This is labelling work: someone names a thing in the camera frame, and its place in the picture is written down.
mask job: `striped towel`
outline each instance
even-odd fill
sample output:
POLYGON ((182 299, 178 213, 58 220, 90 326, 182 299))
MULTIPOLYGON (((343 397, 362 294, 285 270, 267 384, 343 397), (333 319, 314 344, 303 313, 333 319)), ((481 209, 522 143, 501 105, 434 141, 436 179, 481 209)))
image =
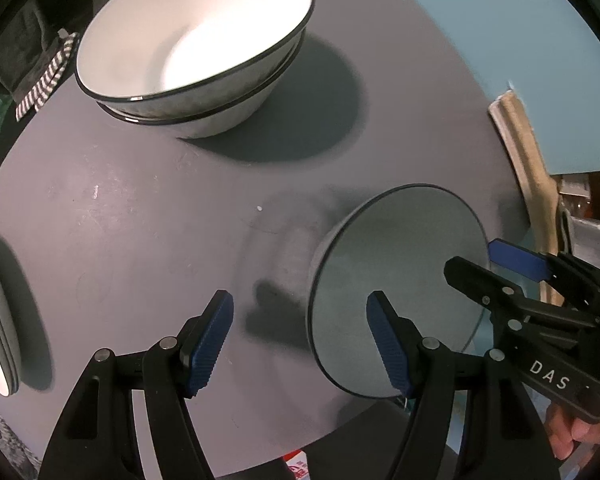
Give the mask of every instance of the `striped towel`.
POLYGON ((62 49, 54 56, 49 66, 46 67, 45 73, 16 107, 16 121, 20 122, 21 118, 31 110, 31 107, 34 107, 36 111, 40 110, 49 99, 69 62, 76 37, 77 33, 74 32, 64 38, 62 49))

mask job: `red and white package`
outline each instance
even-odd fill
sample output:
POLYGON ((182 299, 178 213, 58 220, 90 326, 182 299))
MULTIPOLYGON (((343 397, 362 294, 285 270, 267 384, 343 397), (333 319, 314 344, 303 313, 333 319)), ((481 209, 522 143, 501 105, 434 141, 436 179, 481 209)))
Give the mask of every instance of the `red and white package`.
POLYGON ((301 449, 283 456, 286 466, 294 474, 296 480, 310 480, 309 466, 306 463, 306 453, 301 449))

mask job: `gray plate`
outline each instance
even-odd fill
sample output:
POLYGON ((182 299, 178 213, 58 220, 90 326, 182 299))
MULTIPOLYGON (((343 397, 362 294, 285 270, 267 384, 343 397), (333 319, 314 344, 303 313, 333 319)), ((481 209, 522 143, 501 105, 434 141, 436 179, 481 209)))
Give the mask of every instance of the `gray plate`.
POLYGON ((443 269, 453 256, 483 267, 489 257, 480 221, 456 195, 424 184, 389 190, 354 211, 326 246, 307 323, 314 356, 337 386, 364 397, 399 395, 366 323, 374 290, 423 336, 455 351, 468 345, 483 309, 447 285, 443 269))

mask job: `gray round table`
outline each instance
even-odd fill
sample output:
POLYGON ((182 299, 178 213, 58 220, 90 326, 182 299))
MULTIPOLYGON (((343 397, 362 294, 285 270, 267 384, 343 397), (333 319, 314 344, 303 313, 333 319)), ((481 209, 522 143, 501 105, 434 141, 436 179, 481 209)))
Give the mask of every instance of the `gray round table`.
MULTIPOLYGON (((489 238, 525 234, 489 102, 426 13, 316 1, 296 62, 231 132, 185 142, 122 123, 70 79, 4 161, 0 276, 24 360, 0 412, 38 455, 96 349, 147 349, 218 288, 234 295, 234 325, 187 403, 214 474, 304 446, 369 405, 321 374, 305 336, 312 257, 334 225, 427 182, 467 201, 489 238)), ((159 478, 141 397, 142 460, 159 478)))

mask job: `white bowl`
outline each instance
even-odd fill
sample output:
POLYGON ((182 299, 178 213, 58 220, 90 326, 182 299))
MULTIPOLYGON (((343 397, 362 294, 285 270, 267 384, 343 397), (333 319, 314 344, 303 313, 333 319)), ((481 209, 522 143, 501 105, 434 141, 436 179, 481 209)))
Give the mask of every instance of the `white bowl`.
POLYGON ((304 33, 301 34, 295 49, 287 56, 284 63, 281 64, 267 80, 236 100, 202 114, 178 119, 146 119, 121 114, 102 103, 100 103, 100 107, 109 115, 128 123, 143 124, 147 126, 169 125, 171 128, 168 128, 168 131, 173 137, 179 139, 197 139, 200 137, 211 137, 221 134, 247 120, 251 114, 260 108, 266 98, 269 97, 269 94, 271 94, 273 89, 280 82, 283 73, 286 72, 298 55, 300 47, 302 46, 302 40, 304 40, 304 33))
POLYGON ((298 42, 314 0, 110 0, 84 33, 76 75, 119 112, 177 118, 232 101, 298 42))

